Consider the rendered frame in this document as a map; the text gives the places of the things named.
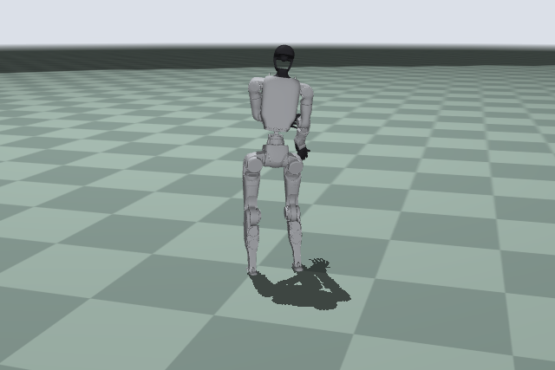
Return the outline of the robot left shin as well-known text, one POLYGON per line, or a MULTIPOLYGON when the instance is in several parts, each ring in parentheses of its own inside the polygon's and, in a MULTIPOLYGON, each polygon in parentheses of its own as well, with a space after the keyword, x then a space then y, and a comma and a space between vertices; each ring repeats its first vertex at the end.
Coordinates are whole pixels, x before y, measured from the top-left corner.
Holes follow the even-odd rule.
POLYGON ((249 210, 245 210, 244 213, 244 238, 247 250, 248 270, 251 273, 252 268, 256 271, 259 226, 257 224, 251 225, 251 215, 249 210))

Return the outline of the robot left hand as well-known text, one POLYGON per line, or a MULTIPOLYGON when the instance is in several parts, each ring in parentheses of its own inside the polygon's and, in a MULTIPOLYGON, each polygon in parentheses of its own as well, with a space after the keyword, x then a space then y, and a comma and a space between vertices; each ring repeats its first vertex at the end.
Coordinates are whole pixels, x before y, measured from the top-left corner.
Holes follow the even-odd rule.
POLYGON ((301 114, 297 114, 296 119, 295 119, 294 122, 291 124, 291 127, 294 127, 294 128, 297 129, 297 127, 295 127, 295 126, 293 126, 293 125, 296 125, 296 124, 297 124, 295 121, 297 121, 297 118, 300 117, 300 116, 301 116, 301 114))

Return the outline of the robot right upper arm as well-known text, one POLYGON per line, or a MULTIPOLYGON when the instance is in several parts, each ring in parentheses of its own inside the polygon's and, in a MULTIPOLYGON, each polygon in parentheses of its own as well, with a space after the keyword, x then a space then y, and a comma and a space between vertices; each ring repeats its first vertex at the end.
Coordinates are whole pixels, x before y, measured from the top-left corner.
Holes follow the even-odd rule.
POLYGON ((302 96, 302 99, 300 100, 301 116, 297 118, 297 127, 309 128, 310 115, 312 111, 312 99, 314 95, 313 89, 310 85, 300 82, 300 95, 302 96))

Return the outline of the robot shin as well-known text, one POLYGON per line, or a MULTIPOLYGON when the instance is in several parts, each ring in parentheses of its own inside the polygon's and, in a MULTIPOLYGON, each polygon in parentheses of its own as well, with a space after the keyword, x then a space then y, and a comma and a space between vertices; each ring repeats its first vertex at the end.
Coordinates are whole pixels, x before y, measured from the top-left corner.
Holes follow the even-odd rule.
POLYGON ((288 236, 289 236, 289 241, 292 248, 295 268, 297 267, 297 262, 299 263, 299 267, 302 267, 302 264, 301 264, 302 225, 300 221, 300 209, 298 205, 296 205, 296 207, 297 207, 297 220, 287 221, 288 236))
POLYGON ((251 215, 249 210, 245 210, 244 213, 244 238, 247 250, 248 270, 251 273, 252 268, 256 271, 259 226, 257 224, 251 225, 251 215))

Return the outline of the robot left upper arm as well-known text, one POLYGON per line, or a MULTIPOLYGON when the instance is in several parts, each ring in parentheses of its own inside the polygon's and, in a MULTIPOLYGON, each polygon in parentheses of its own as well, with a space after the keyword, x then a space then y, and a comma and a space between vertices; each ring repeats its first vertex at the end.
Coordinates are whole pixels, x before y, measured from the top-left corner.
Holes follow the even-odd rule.
POLYGON ((264 82, 264 78, 253 77, 250 80, 249 86, 248 86, 252 116, 255 120, 261 121, 261 122, 262 120, 260 116, 260 110, 261 110, 262 94, 260 90, 262 89, 263 82, 264 82))

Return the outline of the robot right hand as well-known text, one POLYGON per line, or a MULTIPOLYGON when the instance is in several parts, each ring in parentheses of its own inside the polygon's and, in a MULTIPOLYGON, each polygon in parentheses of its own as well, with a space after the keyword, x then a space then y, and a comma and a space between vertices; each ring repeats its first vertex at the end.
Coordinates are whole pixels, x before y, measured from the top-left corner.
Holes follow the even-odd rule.
MULTIPOLYGON (((305 144, 305 142, 304 142, 305 144)), ((295 144, 296 150, 297 150, 297 155, 299 155, 301 157, 301 160, 305 160, 305 158, 308 158, 308 152, 310 152, 310 150, 308 150, 305 146, 305 148, 299 150, 297 144, 295 144)))

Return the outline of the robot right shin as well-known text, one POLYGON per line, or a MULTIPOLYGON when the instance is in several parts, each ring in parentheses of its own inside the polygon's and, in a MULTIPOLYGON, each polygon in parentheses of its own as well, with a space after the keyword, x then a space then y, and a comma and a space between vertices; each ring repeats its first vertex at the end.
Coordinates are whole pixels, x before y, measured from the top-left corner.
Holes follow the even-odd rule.
POLYGON ((288 236, 289 236, 289 241, 292 248, 295 268, 297 267, 297 262, 299 263, 299 267, 302 267, 302 264, 301 264, 302 225, 300 221, 300 209, 298 205, 296 205, 296 207, 297 207, 297 220, 287 221, 288 236))

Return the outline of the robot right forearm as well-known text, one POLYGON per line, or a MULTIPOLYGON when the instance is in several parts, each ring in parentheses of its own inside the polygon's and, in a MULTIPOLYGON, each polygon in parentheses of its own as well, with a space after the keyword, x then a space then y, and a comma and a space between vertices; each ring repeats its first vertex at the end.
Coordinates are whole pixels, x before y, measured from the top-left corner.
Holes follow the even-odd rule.
POLYGON ((297 134, 296 137, 294 138, 295 144, 297 144, 298 149, 301 150, 303 148, 305 148, 305 139, 306 136, 309 133, 310 128, 297 128, 297 134))

